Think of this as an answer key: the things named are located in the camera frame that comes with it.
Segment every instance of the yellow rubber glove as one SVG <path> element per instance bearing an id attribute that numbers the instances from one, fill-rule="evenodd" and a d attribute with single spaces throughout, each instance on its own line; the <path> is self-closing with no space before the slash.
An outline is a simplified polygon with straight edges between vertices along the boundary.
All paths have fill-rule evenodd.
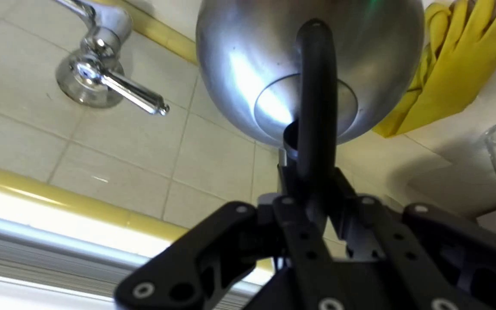
<path id="1" fill-rule="evenodd" d="M 425 63 L 420 61 L 417 75 L 422 89 L 417 89 L 417 94 L 408 91 L 405 96 L 406 99 L 413 98 L 413 101 L 405 103 L 405 96 L 400 101 L 405 115 L 393 120 L 386 117 L 379 123 L 377 132 L 384 136 L 401 134 L 456 113 L 472 103 L 496 68 L 494 10 L 494 0 L 477 0 L 474 8 L 468 6 L 468 0 L 455 1 L 439 56 L 436 61 L 434 58 L 424 60 L 425 56 L 434 56 L 431 48 L 437 48 L 431 39 L 431 46 L 422 58 Z"/>
<path id="2" fill-rule="evenodd" d="M 425 8 L 425 29 L 429 34 L 429 44 L 424 49 L 420 56 L 420 63 L 413 74 L 413 79 L 405 91 L 403 98 L 400 103 L 388 113 L 386 118 L 382 118 L 374 130 L 382 134 L 382 136 L 393 136 L 396 134 L 398 127 L 401 125 L 403 118 L 406 117 L 408 110 L 413 106 L 417 101 L 424 82 L 429 77 L 431 68 L 437 61 L 437 55 L 441 51 L 443 41 L 448 34 L 450 27 L 450 17 L 451 10 L 446 5 L 441 3 L 431 3 Z"/>

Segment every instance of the chrome faucet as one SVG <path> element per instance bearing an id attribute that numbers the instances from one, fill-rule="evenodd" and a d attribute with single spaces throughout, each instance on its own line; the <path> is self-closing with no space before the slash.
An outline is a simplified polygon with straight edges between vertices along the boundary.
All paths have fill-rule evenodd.
<path id="1" fill-rule="evenodd" d="M 131 34 L 127 13 L 119 6 L 88 0 L 57 0 L 79 15 L 88 34 L 76 51 L 65 56 L 57 68 L 60 89 L 88 106 L 114 106 L 127 98 L 148 113 L 165 115 L 169 105 L 145 86 L 129 80 L 119 61 L 121 46 Z"/>

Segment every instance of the beige tile wall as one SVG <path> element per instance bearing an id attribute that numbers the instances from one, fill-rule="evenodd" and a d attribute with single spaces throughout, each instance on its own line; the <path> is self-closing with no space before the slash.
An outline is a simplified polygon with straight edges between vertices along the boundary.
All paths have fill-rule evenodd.
<path id="1" fill-rule="evenodd" d="M 184 227 L 226 199 L 276 191 L 277 153 L 217 111 L 195 65 L 143 36 L 127 41 L 126 70 L 165 96 L 169 117 L 129 103 L 90 110 L 62 94 L 53 72 L 83 34 L 53 1 L 0 0 L 2 168 Z M 481 139 L 494 122 L 496 75 L 467 111 L 391 139 L 369 132 L 338 148 L 338 165 L 393 204 L 425 199 L 470 215 L 496 204 Z"/>

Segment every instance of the stainless steel bowl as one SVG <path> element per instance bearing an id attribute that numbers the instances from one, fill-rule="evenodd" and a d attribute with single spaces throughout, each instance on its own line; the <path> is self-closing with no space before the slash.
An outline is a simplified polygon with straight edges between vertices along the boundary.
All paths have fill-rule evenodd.
<path id="1" fill-rule="evenodd" d="M 219 110 L 262 142 L 281 146 L 298 113 L 296 34 L 310 18 L 334 34 L 339 142 L 386 117 L 420 56 L 420 0 L 205 0 L 196 27 L 203 80 Z"/>

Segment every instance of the metal bowl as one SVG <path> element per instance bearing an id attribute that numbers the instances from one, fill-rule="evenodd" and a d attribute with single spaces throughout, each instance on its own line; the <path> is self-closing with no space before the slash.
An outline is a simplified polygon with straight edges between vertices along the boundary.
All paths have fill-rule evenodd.
<path id="1" fill-rule="evenodd" d="M 420 0 L 205 0 L 196 25 L 203 80 L 219 110 L 262 142 L 281 146 L 298 113 L 296 34 L 310 18 L 334 34 L 338 142 L 386 117 L 422 51 Z"/>

